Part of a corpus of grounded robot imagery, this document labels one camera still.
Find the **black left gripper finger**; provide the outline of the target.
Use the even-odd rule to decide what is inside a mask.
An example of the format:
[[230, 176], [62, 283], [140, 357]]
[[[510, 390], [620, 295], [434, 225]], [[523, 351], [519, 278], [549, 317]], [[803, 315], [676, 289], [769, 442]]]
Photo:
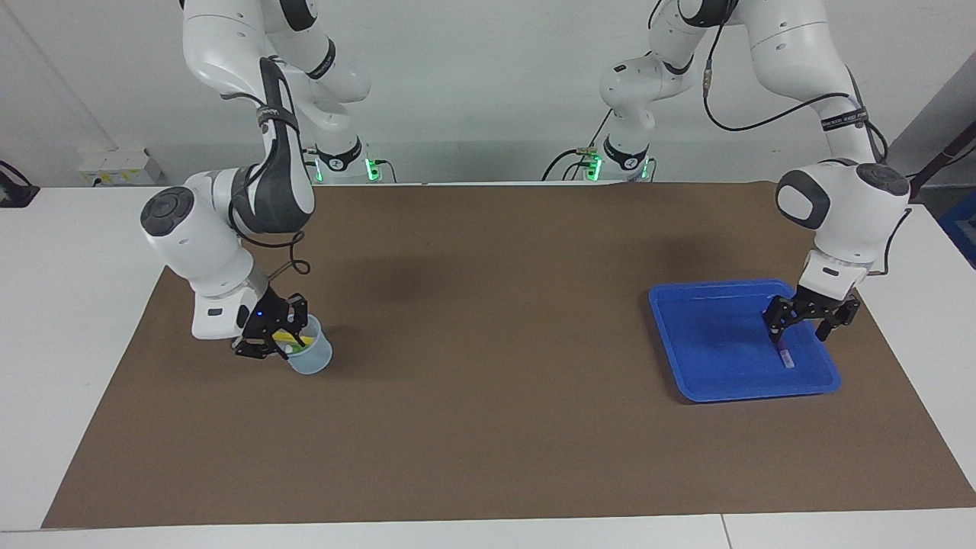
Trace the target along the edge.
[[817, 326], [817, 338], [826, 341], [836, 328], [850, 326], [861, 308], [859, 298], [848, 298], [834, 310], [825, 310], [823, 319]]
[[795, 309], [792, 299], [774, 295], [766, 308], [766, 330], [771, 343], [781, 347], [783, 336], [788, 328], [801, 323], [802, 317]]

